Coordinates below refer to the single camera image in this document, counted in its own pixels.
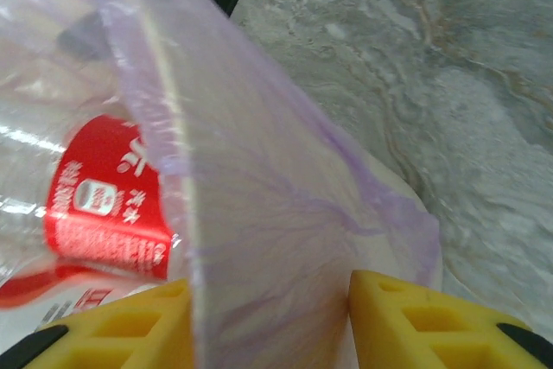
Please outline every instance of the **translucent plastic bag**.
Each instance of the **translucent plastic bag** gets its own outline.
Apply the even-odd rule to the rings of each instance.
[[[197,367],[355,366],[351,270],[439,285],[437,221],[209,0],[0,0],[0,41],[0,103],[140,125]]]

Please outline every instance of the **purple plastic bag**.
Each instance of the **purple plastic bag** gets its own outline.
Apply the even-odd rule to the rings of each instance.
[[[32,99],[117,101],[140,124],[189,244],[171,277],[194,289],[196,367],[355,366],[351,271],[436,285],[436,219],[210,0],[0,0],[0,16],[23,51],[0,51],[2,74],[40,59],[82,83]]]

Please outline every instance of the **red bottle label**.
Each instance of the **red bottle label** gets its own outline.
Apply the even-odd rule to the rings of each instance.
[[[167,278],[173,233],[137,126],[100,116],[77,133],[54,176],[45,225],[61,256]]]

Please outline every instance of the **marble floor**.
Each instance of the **marble floor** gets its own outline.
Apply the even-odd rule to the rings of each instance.
[[[553,0],[241,0],[232,18],[439,218],[444,289],[553,339]]]

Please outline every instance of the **gray marble surface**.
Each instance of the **gray marble surface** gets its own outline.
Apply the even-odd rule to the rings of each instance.
[[[241,0],[233,20],[440,219],[447,292],[553,338],[553,0]]]

